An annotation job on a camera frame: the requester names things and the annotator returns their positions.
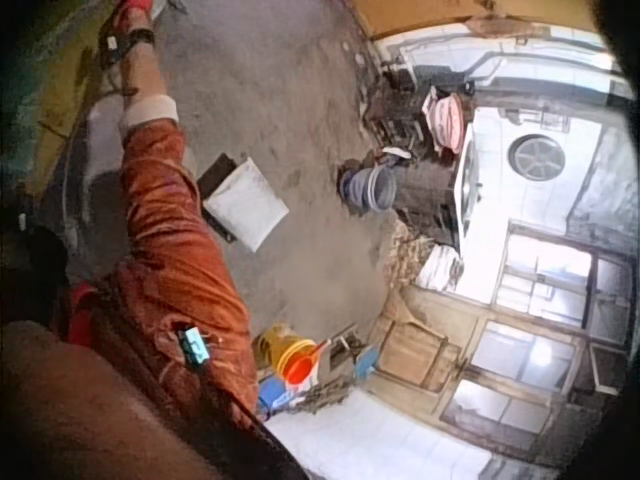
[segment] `person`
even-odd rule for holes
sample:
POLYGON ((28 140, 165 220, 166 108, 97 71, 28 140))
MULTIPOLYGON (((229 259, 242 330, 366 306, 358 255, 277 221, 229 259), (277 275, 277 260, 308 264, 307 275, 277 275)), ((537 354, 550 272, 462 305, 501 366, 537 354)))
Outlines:
POLYGON ((3 329, 3 465, 28 478, 307 478, 252 413, 249 315, 181 166, 151 7, 124 0, 114 17, 130 43, 120 126, 131 255, 72 291, 68 322, 3 329), (194 329, 210 357, 201 365, 181 342, 194 329))

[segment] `wall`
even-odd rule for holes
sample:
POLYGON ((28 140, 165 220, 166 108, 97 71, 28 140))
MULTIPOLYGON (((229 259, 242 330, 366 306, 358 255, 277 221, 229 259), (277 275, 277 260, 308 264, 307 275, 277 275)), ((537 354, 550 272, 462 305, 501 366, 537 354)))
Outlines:
MULTIPOLYGON (((551 40, 582 42, 585 46, 569 46, 558 41, 529 39, 524 45, 515 38, 485 39, 472 37, 469 29, 461 23, 440 27, 423 28, 394 35, 375 42, 381 59, 395 61, 400 58, 414 70, 421 67, 448 67, 454 72, 463 72, 474 65, 484 54, 502 52, 506 54, 534 54, 580 62, 585 66, 607 70, 612 66, 612 57, 603 51, 605 44, 595 33, 582 30, 545 25, 551 40)), ((475 77, 489 75, 498 64, 491 60, 476 70, 475 77)), ((497 79, 530 79, 561 82, 600 93, 610 90, 610 78, 595 71, 588 71, 576 65, 562 65, 558 62, 541 62, 536 59, 509 58, 498 70, 497 79)))
POLYGON ((360 390, 316 415, 281 414, 266 426, 304 467, 327 480, 475 479, 491 458, 360 390))
POLYGON ((10 72, 3 77, 3 164, 26 180, 30 194, 44 192, 86 96, 95 93, 98 32, 115 4, 45 2, 31 12, 15 51, 3 58, 10 72))
MULTIPOLYGON (((375 38, 485 15, 477 0, 351 0, 365 30, 375 38)), ((595 31, 588 0, 496 0, 498 13, 595 31)))
POLYGON ((638 168, 626 131, 603 132, 588 181, 569 218, 568 236, 638 255, 638 168))
POLYGON ((567 216, 576 201, 598 145, 600 124, 570 119, 568 133, 542 130, 539 124, 514 125, 494 108, 476 110, 474 138, 480 165, 482 196, 498 202, 513 220, 564 235, 567 216), (516 173, 508 162, 511 144, 525 135, 541 134, 562 148, 565 168, 553 180, 534 182, 516 173))
MULTIPOLYGON (((483 39, 470 36, 465 25, 454 23, 394 35, 375 45, 382 60, 399 60, 418 78, 438 69, 464 72, 491 52, 553 57, 565 63, 508 58, 496 71, 495 79, 485 86, 517 87, 517 82, 529 82, 529 86, 539 82, 545 88, 554 85, 558 98, 566 99, 559 93, 559 89, 564 88, 569 95, 575 96, 574 100, 587 100, 586 92, 590 103, 604 106, 611 89, 611 78, 566 63, 579 62, 584 66, 610 69, 612 57, 606 53, 602 39, 597 34, 575 28, 546 27, 551 38, 557 41, 530 39, 527 44, 518 45, 514 38, 483 39), (582 46, 561 41, 579 42, 582 46)), ((498 65, 499 60, 492 59, 479 67, 473 76, 490 75, 498 65)), ((465 242, 468 246, 464 256, 465 270, 455 292, 488 303, 502 259, 508 220, 523 221, 564 235, 568 215, 587 177, 602 127, 571 118, 568 133, 543 131, 532 123, 514 125, 501 118, 495 108, 478 108, 472 128, 483 200, 476 206, 471 219, 465 242), (556 140, 565 153, 565 170, 554 180, 531 182, 515 173, 509 165, 508 150, 512 142, 536 133, 556 140)))

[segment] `white tile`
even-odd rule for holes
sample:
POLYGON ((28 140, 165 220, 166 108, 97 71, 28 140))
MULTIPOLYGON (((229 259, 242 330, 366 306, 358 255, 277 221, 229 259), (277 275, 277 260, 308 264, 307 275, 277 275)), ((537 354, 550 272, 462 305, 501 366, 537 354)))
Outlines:
POLYGON ((500 51, 500 42, 498 40, 480 37, 455 38, 447 42, 447 45, 449 45, 449 48, 453 51, 478 50, 483 54, 500 51))
POLYGON ((477 478, 484 467, 486 467, 489 460, 491 460, 491 452, 474 446, 469 446, 456 464, 454 472, 462 469, 472 475, 475 475, 477 478))
POLYGON ((549 64, 536 65, 536 79, 545 82, 560 82, 573 85, 574 69, 549 64))
POLYGON ((411 63, 413 65, 439 65, 444 67, 450 67, 455 70, 453 58, 449 51, 437 51, 431 52, 427 50, 418 50, 410 54, 411 63))
MULTIPOLYGON (((500 63, 499 58, 489 59, 488 61, 484 62, 481 66, 479 66, 473 71, 473 78, 488 77, 494 71, 496 71, 496 68, 498 67, 499 63, 500 63)), ((499 75, 500 75, 500 70, 497 70, 496 76, 499 76, 499 75)))
POLYGON ((602 37, 600 37, 600 35, 593 32, 585 32, 584 30, 578 30, 577 28, 573 29, 573 39, 579 42, 588 42, 600 47, 604 46, 604 42, 602 41, 602 37))
POLYGON ((418 30, 411 30, 409 32, 404 32, 403 39, 405 41, 413 42, 415 40, 421 39, 430 39, 433 37, 441 37, 445 34, 443 27, 427 27, 427 28, 419 28, 418 30))
POLYGON ((443 25, 442 30, 447 35, 467 34, 470 32, 470 30, 467 28, 467 26, 464 23, 449 23, 447 25, 443 25))
POLYGON ((500 155, 483 155, 482 160, 478 163, 480 165, 480 179, 483 183, 486 181, 499 183, 501 168, 500 168, 500 155))
POLYGON ((558 232, 560 235, 564 235, 567 231, 567 217, 557 212, 547 213, 544 226, 549 230, 558 232))
POLYGON ((491 107, 476 108, 475 111, 473 112, 473 117, 474 117, 474 122, 475 122, 475 119, 481 119, 481 118, 498 120, 500 122, 502 121, 502 118, 500 117, 500 113, 498 112, 498 109, 491 108, 491 107))
POLYGON ((578 87, 589 88, 602 93, 609 93, 611 88, 611 80, 609 77, 586 70, 576 70, 574 82, 578 87))
POLYGON ((489 51, 490 50, 483 48, 451 48, 451 58, 453 59, 453 64, 456 67, 456 72, 468 70, 478 60, 480 60, 480 57, 482 57, 482 55, 489 51))
POLYGON ((484 200, 500 200, 500 184, 494 179, 480 178, 482 183, 482 198, 484 200))
POLYGON ((422 475, 419 478, 429 480, 451 480, 452 474, 453 469, 451 467, 443 466, 437 462, 427 461, 422 467, 422 475))
POLYGON ((580 62, 590 64, 593 58, 592 53, 585 52, 584 50, 564 49, 560 52, 559 56, 564 60, 570 60, 573 62, 580 62))
POLYGON ((488 134, 488 135, 501 135, 502 134, 502 121, 495 117, 479 117, 475 116, 473 120, 473 133, 474 134, 488 134))
POLYGON ((497 154, 500 154, 500 152, 502 151, 500 132, 478 132, 478 134, 475 136, 475 141, 476 150, 478 150, 479 152, 495 152, 497 154))
POLYGON ((547 202, 527 202, 523 205, 520 219, 534 225, 544 226, 547 214, 547 202))
POLYGON ((557 25, 550 25, 551 36, 557 38, 563 38, 565 40, 573 40, 573 29, 568 27, 559 27, 557 25))
POLYGON ((429 454, 429 459, 451 466, 462 456, 466 448, 467 445, 460 441, 443 437, 429 454))
POLYGON ((500 69, 498 76, 507 78, 536 78, 536 66, 533 62, 507 60, 507 63, 500 69))
POLYGON ((486 195, 488 191, 492 192, 492 196, 499 196, 501 175, 499 164, 483 165, 480 168, 479 182, 482 184, 482 195, 486 195))

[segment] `wooden door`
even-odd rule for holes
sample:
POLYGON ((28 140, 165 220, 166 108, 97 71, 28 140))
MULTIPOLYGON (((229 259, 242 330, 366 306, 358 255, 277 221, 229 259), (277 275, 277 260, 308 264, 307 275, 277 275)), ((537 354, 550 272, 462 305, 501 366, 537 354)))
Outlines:
POLYGON ((389 405, 430 422, 459 381, 480 319, 456 302, 417 287, 389 294, 370 341, 379 345, 366 388, 389 405))

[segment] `wooden board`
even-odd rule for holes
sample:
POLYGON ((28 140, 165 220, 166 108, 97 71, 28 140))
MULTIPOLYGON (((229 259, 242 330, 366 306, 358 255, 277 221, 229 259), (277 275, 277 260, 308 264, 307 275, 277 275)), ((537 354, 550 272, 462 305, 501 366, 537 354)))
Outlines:
POLYGON ((422 385, 443 342, 415 323, 395 323, 382 346, 378 368, 412 385, 422 385))
POLYGON ((466 302, 423 290, 415 286, 404 287, 400 292, 406 306, 418 321, 445 335, 450 343, 463 349, 469 343, 476 328, 481 309, 468 309, 466 302))
POLYGON ((427 423, 438 403, 438 395, 398 383, 380 372, 372 373, 364 388, 392 408, 427 423))
MULTIPOLYGON (((486 15, 476 0, 351 0, 374 39, 486 15)), ((595 32, 589 0, 496 0, 500 14, 595 32)))
POLYGON ((430 392, 440 393, 456 369, 456 361, 461 351, 462 349, 458 345, 445 343, 440 349, 433 367, 422 382, 422 387, 430 392))

